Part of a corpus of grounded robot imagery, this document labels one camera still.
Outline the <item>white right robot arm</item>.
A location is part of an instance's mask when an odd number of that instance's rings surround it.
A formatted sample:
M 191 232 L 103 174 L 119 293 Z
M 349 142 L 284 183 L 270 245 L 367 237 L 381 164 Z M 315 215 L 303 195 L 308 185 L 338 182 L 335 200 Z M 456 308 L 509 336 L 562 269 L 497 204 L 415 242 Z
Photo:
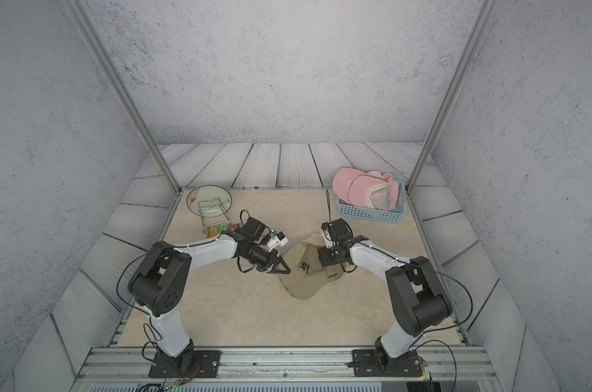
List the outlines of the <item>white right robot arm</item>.
M 429 259 L 397 256 L 365 236 L 355 236 L 343 219 L 321 225 L 324 248 L 318 250 L 322 266 L 361 267 L 386 284 L 395 322 L 377 338 L 372 351 L 355 351 L 350 364 L 358 377 L 418 377 L 423 361 L 412 346 L 449 318 L 453 311 Z

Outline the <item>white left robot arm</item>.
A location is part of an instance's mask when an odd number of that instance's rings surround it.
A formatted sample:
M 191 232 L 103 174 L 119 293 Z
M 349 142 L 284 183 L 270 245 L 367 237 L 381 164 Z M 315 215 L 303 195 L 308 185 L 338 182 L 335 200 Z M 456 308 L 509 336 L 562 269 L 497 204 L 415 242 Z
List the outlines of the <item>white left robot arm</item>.
M 128 291 L 148 316 L 156 337 L 150 378 L 216 376 L 219 351 L 194 353 L 193 340 L 183 325 L 179 303 L 188 275 L 216 261 L 248 261 L 252 270 L 266 274 L 289 274 L 290 268 L 278 248 L 288 238 L 250 217 L 245 225 L 204 241 L 176 246 L 160 241 L 142 258 L 128 283 Z

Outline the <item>beige baseball cap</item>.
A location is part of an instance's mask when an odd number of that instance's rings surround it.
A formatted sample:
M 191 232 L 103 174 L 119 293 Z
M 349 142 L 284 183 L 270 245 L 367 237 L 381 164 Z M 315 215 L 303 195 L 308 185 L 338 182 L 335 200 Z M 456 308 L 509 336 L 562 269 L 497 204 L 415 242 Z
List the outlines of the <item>beige baseball cap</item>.
M 323 239 L 319 235 L 312 235 L 293 245 L 283 256 L 290 273 L 282 274 L 280 280 L 295 299 L 307 300 L 326 284 L 343 276 L 340 265 L 322 266 L 318 254 L 322 248 L 325 248 Z

